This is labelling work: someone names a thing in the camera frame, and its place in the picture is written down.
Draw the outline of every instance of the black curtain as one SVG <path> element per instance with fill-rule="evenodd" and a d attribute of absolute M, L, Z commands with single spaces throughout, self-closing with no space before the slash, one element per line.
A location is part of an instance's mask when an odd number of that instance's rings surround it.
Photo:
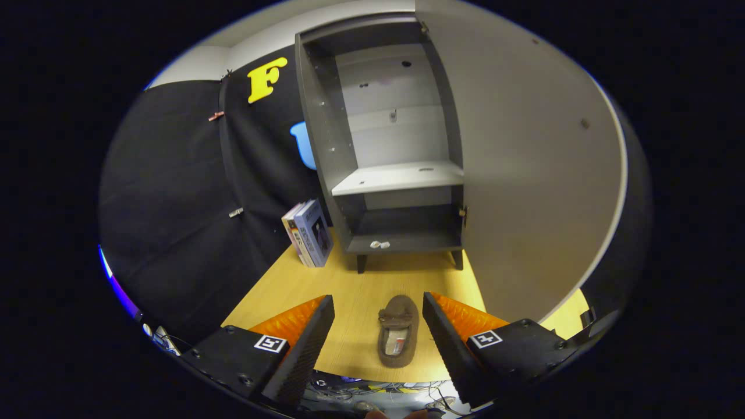
<path fill-rule="evenodd" d="M 272 94 L 249 104 L 248 72 L 278 57 L 288 64 Z M 99 221 L 114 276 L 153 324 L 192 344 L 207 337 L 290 245 L 282 215 L 323 202 L 290 134 L 302 121 L 293 46 L 222 81 L 139 96 L 104 163 Z"/>

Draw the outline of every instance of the orange gripper pad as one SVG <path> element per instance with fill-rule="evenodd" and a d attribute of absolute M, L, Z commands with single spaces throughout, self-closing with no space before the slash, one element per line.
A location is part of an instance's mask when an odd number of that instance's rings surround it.
<path fill-rule="evenodd" d="M 311 320 L 311 316 L 325 297 L 325 295 L 321 295 L 318 298 L 306 301 L 286 312 L 279 313 L 266 321 L 262 321 L 249 330 L 251 332 L 261 333 L 262 335 L 287 339 L 290 348 L 292 348 L 297 343 L 297 339 L 300 338 L 305 326 Z"/>
<path fill-rule="evenodd" d="M 440 308 L 443 310 L 448 320 L 450 320 L 450 323 L 453 325 L 453 328 L 455 328 L 455 331 L 458 336 L 460 336 L 463 343 L 466 343 L 470 336 L 509 324 L 509 322 L 496 318 L 491 314 L 482 312 L 481 310 L 475 309 L 471 306 L 467 306 L 460 301 L 447 298 L 446 296 L 437 294 L 436 292 L 430 292 L 430 294 L 432 294 L 432 297 L 437 301 L 437 304 L 440 305 Z"/>

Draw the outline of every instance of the cabinet door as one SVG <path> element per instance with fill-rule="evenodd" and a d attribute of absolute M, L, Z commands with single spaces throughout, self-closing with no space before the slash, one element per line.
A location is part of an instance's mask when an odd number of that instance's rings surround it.
<path fill-rule="evenodd" d="M 589 276 L 618 224 L 626 156 L 615 114 L 581 67 L 506 19 L 449 0 L 417 0 L 416 15 L 454 97 L 463 247 L 486 310 L 541 321 Z"/>

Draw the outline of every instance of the brown slipper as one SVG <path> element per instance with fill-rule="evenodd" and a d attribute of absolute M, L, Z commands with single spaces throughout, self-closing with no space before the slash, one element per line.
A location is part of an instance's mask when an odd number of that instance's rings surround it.
<path fill-rule="evenodd" d="M 380 335 L 378 355 L 389 368 L 409 365 L 416 349 L 416 333 L 419 329 L 419 311 L 416 304 L 405 295 L 396 295 L 378 313 Z"/>

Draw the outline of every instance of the book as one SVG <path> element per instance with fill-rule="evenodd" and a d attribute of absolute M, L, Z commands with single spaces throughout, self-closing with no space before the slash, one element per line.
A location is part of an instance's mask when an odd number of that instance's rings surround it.
<path fill-rule="evenodd" d="M 329 226 L 323 216 L 320 202 L 317 199 L 311 199 L 295 213 L 293 218 L 313 264 L 317 268 L 324 266 L 334 247 L 334 242 L 329 234 Z"/>
<path fill-rule="evenodd" d="M 300 232 L 298 231 L 297 226 L 295 225 L 295 221 L 293 220 L 295 213 L 300 208 L 302 208 L 303 205 L 305 205 L 305 202 L 301 202 L 287 211 L 287 213 L 282 216 L 282 224 L 285 226 L 285 231 L 287 231 L 287 235 L 290 237 L 290 242 L 292 242 L 292 245 L 297 252 L 297 257 L 300 258 L 300 262 L 302 262 L 305 266 L 313 267 L 314 265 L 312 265 L 310 256 L 306 256 L 301 249 L 302 240 L 300 239 Z"/>

